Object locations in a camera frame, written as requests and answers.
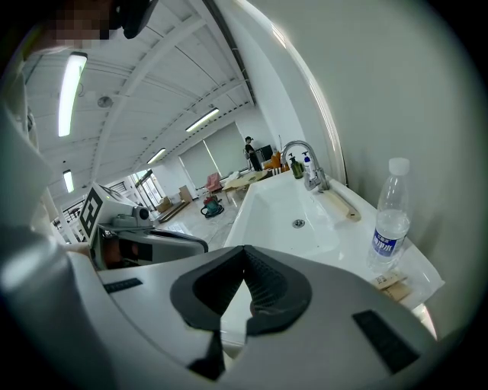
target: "sink drain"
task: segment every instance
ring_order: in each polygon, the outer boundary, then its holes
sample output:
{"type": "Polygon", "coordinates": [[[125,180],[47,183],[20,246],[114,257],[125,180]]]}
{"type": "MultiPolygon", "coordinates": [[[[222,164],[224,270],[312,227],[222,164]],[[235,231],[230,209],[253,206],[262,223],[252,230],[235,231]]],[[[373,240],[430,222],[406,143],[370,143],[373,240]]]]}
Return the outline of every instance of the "sink drain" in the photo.
{"type": "Polygon", "coordinates": [[[305,226],[305,221],[302,219],[295,219],[291,225],[296,229],[303,228],[305,226]]]}

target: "ceiling light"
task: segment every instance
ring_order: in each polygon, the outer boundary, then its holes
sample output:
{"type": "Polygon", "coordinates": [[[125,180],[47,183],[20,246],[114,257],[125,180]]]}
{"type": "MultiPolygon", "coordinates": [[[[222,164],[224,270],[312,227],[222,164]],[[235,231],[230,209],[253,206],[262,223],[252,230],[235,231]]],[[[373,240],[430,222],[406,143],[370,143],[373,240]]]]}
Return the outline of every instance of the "ceiling light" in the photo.
{"type": "Polygon", "coordinates": [[[156,159],[157,159],[157,158],[158,158],[160,155],[162,155],[162,153],[164,153],[164,152],[165,152],[165,150],[166,150],[165,148],[162,148],[162,149],[161,149],[159,152],[157,152],[157,153],[156,153],[156,154],[155,154],[155,155],[154,155],[154,156],[153,156],[153,157],[152,157],[152,158],[151,158],[151,159],[150,159],[150,160],[149,160],[147,163],[148,163],[148,164],[152,164],[154,161],[156,161],[156,159]]]}
{"type": "Polygon", "coordinates": [[[214,108],[210,113],[206,113],[205,115],[202,116],[199,120],[197,120],[195,123],[193,123],[190,127],[186,129],[186,131],[190,132],[192,130],[195,130],[197,127],[199,127],[205,120],[209,119],[210,117],[213,117],[216,113],[219,112],[218,108],[214,108]]]}
{"type": "Polygon", "coordinates": [[[71,176],[71,171],[64,171],[63,177],[66,184],[66,189],[68,190],[68,192],[73,192],[75,188],[73,187],[73,178],[71,176]]]}
{"type": "Polygon", "coordinates": [[[71,53],[68,58],[59,96],[58,135],[60,137],[68,136],[71,131],[73,104],[87,58],[86,54],[79,52],[71,53]]]}
{"type": "Polygon", "coordinates": [[[284,42],[284,35],[279,31],[279,29],[277,29],[275,27],[274,24],[271,25],[271,28],[273,29],[273,34],[275,37],[278,38],[278,40],[280,41],[280,43],[283,45],[283,47],[286,49],[287,45],[285,44],[284,42]]]}

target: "pink chair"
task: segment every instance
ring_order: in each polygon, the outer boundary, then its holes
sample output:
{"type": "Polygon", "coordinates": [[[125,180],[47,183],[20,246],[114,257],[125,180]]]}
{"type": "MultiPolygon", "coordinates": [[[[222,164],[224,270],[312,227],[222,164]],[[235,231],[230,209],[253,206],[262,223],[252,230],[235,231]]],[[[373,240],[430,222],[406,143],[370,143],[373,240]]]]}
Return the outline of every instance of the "pink chair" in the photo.
{"type": "Polygon", "coordinates": [[[218,172],[211,174],[207,177],[207,184],[205,187],[212,193],[222,189],[222,184],[220,184],[220,175],[218,172]]]}

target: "small box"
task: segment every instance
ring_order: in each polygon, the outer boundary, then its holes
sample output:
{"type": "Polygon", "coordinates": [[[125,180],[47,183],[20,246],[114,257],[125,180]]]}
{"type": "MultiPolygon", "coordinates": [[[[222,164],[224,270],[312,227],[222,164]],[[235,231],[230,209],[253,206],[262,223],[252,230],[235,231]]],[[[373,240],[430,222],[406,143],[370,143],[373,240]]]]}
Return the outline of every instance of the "small box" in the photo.
{"type": "Polygon", "coordinates": [[[163,213],[170,207],[171,207],[171,200],[169,200],[168,197],[164,197],[162,198],[161,202],[159,202],[159,205],[156,206],[156,210],[158,210],[160,213],[163,213]]]}
{"type": "Polygon", "coordinates": [[[191,201],[193,201],[190,191],[186,186],[180,187],[180,197],[181,200],[184,200],[186,203],[190,203],[191,201]]]}

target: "shiny floor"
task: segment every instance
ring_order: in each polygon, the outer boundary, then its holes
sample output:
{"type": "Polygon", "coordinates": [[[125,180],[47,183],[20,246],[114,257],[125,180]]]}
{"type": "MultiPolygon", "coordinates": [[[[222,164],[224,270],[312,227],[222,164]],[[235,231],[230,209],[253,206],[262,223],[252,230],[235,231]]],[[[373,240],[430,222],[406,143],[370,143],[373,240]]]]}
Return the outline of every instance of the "shiny floor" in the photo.
{"type": "Polygon", "coordinates": [[[209,251],[215,251],[216,249],[222,248],[227,240],[227,236],[242,205],[244,195],[241,191],[229,192],[229,201],[227,201],[224,193],[218,193],[217,197],[218,199],[222,199],[220,204],[223,206],[224,211],[218,216],[209,219],[200,213],[200,209],[204,206],[204,200],[197,199],[189,206],[186,206],[170,221],[159,224],[156,227],[158,229],[167,229],[187,235],[194,235],[207,242],[209,251]]]}

